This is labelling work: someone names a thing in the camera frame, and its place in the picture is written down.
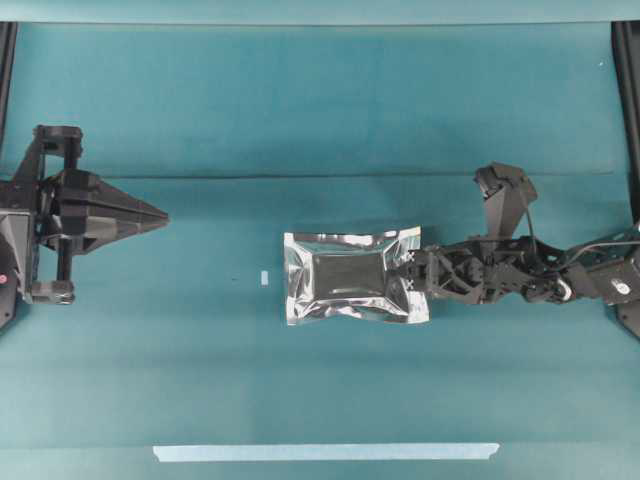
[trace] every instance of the teal table surface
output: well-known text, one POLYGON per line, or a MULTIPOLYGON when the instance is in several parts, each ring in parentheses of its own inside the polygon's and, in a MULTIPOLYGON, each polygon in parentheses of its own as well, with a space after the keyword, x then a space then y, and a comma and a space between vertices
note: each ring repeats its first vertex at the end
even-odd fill
POLYGON ((0 336, 3 477, 637 478, 640 343, 599 301, 432 302, 418 326, 292 328, 283 309, 283 232, 483 233, 471 172, 492 160, 535 173, 552 245, 629 226, 608 42, 607 24, 22 25, 2 172, 35 124, 77 124, 81 166, 172 223, 78 257, 76 303, 23 305, 0 336), (153 452, 414 442, 500 447, 464 461, 153 452))

